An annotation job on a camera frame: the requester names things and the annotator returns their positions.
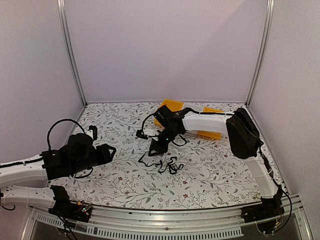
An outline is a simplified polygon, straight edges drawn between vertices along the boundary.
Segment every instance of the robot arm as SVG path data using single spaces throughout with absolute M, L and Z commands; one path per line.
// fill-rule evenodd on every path
M 238 108 L 234 113 L 197 112 L 191 108 L 172 112 L 164 105 L 152 116 L 159 121 L 164 130 L 147 135 L 146 133 L 151 131 L 144 130 L 142 126 L 136 133 L 139 138 L 152 138 L 149 156 L 166 153 L 169 143 L 186 131 L 207 131 L 228 135 L 233 155 L 247 164 L 261 194 L 262 204 L 242 209 L 245 222 L 263 220 L 284 213 L 281 203 L 283 191 L 273 179 L 273 170 L 260 149 L 264 143 L 260 140 L 259 131 L 244 108 Z
M 94 147 L 97 128 L 90 126 L 86 133 L 71 135 L 65 146 L 59 150 L 44 151 L 23 160 L 0 165 L 0 206 L 35 206 L 49 209 L 49 213 L 62 218 L 87 222 L 91 205 L 71 202 L 62 186 L 33 188 L 14 184 L 73 177 L 83 170 L 110 163 L 116 149 L 108 144 Z

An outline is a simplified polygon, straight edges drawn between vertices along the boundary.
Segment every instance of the work surface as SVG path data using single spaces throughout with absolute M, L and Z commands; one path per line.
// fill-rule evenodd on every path
M 194 103 L 225 112 L 234 111 L 242 104 Z M 177 174 L 169 170 L 158 173 L 158 167 L 146 167 L 139 158 L 148 151 L 151 140 L 136 137 L 145 117 L 160 106 L 159 102 L 93 103 L 89 104 L 79 123 L 87 130 L 98 128 L 95 145 L 109 144 L 117 152 L 111 163 L 93 168 L 89 177 L 64 177 L 51 185 L 64 186 L 73 200 L 85 200 L 95 205 L 135 209 L 199 209 L 227 207 L 259 201 L 259 189 L 246 164 L 233 156 L 228 137 L 220 140 L 192 133 L 184 136 L 184 146 L 169 145 L 162 156 L 144 158 L 147 163 L 164 164 L 177 157 L 177 165 L 184 167 Z M 150 118 L 146 127 L 160 129 Z M 74 133 L 80 133 L 77 127 Z M 282 182 L 268 149 L 262 147 L 274 170 L 278 183 Z M 85 175 L 88 171 L 78 173 Z

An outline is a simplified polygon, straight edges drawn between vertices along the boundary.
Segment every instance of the lavender wall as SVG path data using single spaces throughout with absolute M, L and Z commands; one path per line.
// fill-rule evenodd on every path
M 50 126 L 76 119 L 81 102 L 72 77 L 56 1 L 1 1 L 0 162 L 34 156 L 47 149 Z M 52 132 L 59 148 L 72 125 Z M 0 209 L 0 239 L 19 239 L 26 209 Z
M 276 1 L 251 110 L 320 239 L 320 2 Z
M 68 0 L 88 102 L 245 102 L 266 0 Z

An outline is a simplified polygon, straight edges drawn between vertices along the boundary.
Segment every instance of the enclosure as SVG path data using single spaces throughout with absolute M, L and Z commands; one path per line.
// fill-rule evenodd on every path
M 1 164 L 46 151 L 60 119 L 96 126 L 95 145 L 116 148 L 85 178 L 22 184 L 62 186 L 93 204 L 89 222 L 76 222 L 78 239 L 265 238 L 241 217 L 243 206 L 261 202 L 261 189 L 228 134 L 187 132 L 184 146 L 146 158 L 174 158 L 183 165 L 176 174 L 139 161 L 151 141 L 137 130 L 164 99 L 200 112 L 245 109 L 292 201 L 282 195 L 284 219 L 291 216 L 270 238 L 320 237 L 318 1 L 4 0 L 0 11 Z M 163 129 L 152 118 L 145 124 Z M 81 132 L 57 125 L 52 148 Z M 0 213 L 0 239 L 65 238 L 47 209 Z

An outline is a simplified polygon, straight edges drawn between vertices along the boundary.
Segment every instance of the black wire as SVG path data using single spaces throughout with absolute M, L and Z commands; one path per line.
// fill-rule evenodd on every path
M 65 219 L 62 219 L 60 216 L 57 216 L 62 222 L 63 222 L 63 227 L 64 227 L 64 232 L 66 233 L 66 237 L 70 240 L 72 240 L 67 233 L 67 229 L 66 227 L 69 229 L 71 235 L 73 236 L 74 240 L 78 240 L 78 238 L 76 237 L 75 233 L 71 230 L 70 226 L 69 226 L 69 222 Z
M 291 215 L 292 215 L 292 208 L 293 208 L 293 207 L 292 207 L 292 201 L 291 201 L 291 198 L 290 198 L 289 194 L 287 194 L 287 193 L 282 189 L 282 187 L 276 182 L 276 180 L 275 180 L 274 178 L 273 178 L 272 180 L 273 180 L 274 184 L 277 185 L 277 186 L 281 189 L 282 193 L 288 198 L 288 200 L 289 200 L 289 202 L 290 202 L 290 213 L 289 213 L 289 216 L 288 216 L 287 220 L 285 221 L 285 223 L 282 224 L 280 228 L 277 228 L 277 229 L 274 231 L 274 233 L 277 233 L 277 232 L 279 232 L 281 229 L 283 229 L 284 226 L 289 222 L 290 217 L 291 217 Z
M 43 160 L 43 158 L 40 157 L 38 159 L 24 161 L 24 162 L 23 161 L 16 161 L 16 162 L 13 162 L 13 163 L 0 165 L 0 169 L 8 168 L 8 167 L 16 166 L 16 165 L 31 164 L 31 163 L 39 162 L 39 161 L 42 161 L 42 160 Z
M 187 142 L 187 140 L 186 140 L 183 136 L 181 136 L 181 134 L 179 134 L 179 136 L 180 136 L 180 138 L 184 141 L 184 144 L 177 144 L 177 143 L 175 143 L 173 140 L 172 140 L 171 142 L 172 142 L 174 145 L 178 146 L 178 147 L 182 147 L 182 146 L 186 145 L 188 142 Z
M 145 131 L 144 131 L 144 128 L 145 128 L 145 123 L 147 121 L 148 118 L 150 118 L 151 116 L 154 116 L 155 114 L 152 113 L 152 114 L 149 114 L 142 122 L 142 125 L 141 125 L 141 131 L 142 131 L 142 134 L 145 135 Z M 153 137 L 157 137 L 156 135 L 154 136 L 151 136 L 151 135 L 145 135 L 147 136 L 148 138 L 153 138 Z
M 180 165 L 179 165 L 179 167 L 175 164 L 175 163 L 173 163 L 174 162 L 174 159 L 175 160 L 177 160 L 177 157 L 176 156 L 172 156 L 172 157 L 170 157 L 170 162 L 168 162 L 167 164 L 166 164 L 166 166 L 165 166 L 165 169 L 164 170 L 161 170 L 162 169 L 162 167 L 163 167 L 163 162 L 162 162 L 162 160 L 160 160 L 158 163 L 153 163 L 153 164 L 151 164 L 151 165 L 148 165 L 146 162 L 144 162 L 142 159 L 144 158 L 144 156 L 146 155 L 146 153 L 147 152 L 145 152 L 143 155 L 142 155 L 142 157 L 140 157 L 140 159 L 138 160 L 138 162 L 139 163 L 143 163 L 146 167 L 152 167 L 152 166 L 160 166 L 159 167 L 159 169 L 158 169 L 158 172 L 160 173 L 160 174 L 162 174 L 162 173 L 164 173 L 166 170 L 167 170 L 167 168 L 169 168 L 169 172 L 170 172 L 170 174 L 171 175 L 175 175 L 175 174 L 177 174 L 177 172 L 178 172 L 178 170 L 181 170 L 181 169 L 183 169 L 183 167 L 184 167 L 184 165 L 181 163 Z
M 196 111 L 192 109 L 191 107 L 188 107 L 191 112 L 195 114 L 200 114 L 200 115 L 227 115 L 227 116 L 233 116 L 233 113 L 223 113 L 223 112 L 206 112 L 206 111 Z
M 1 206 L 1 207 L 7 211 L 14 211 L 16 209 L 16 205 L 13 205 L 13 208 L 6 208 L 5 206 Z
M 84 179 L 84 178 L 87 178 L 87 177 L 89 177 L 89 176 L 92 174 L 93 170 L 94 170 L 94 169 L 91 167 L 91 171 L 90 171 L 88 174 L 83 175 L 83 176 L 74 176 L 73 178 L 74 178 L 74 179 Z
M 56 121 L 56 122 L 50 127 L 50 129 L 49 129 L 49 131 L 48 131 L 48 133 L 47 133 L 47 135 L 46 135 L 46 142 L 48 143 L 48 150 L 49 150 L 49 151 L 51 151 L 50 133 L 51 133 L 52 129 L 54 129 L 54 127 L 55 127 L 57 124 L 61 123 L 61 122 L 72 122 L 72 123 L 76 124 L 76 125 L 83 131 L 83 133 L 86 133 L 85 130 L 84 130 L 84 128 L 83 128 L 77 121 L 75 121 L 75 120 L 73 120 L 73 119 L 65 118 L 65 119 L 61 119 L 61 120 L 59 120 L 59 121 Z

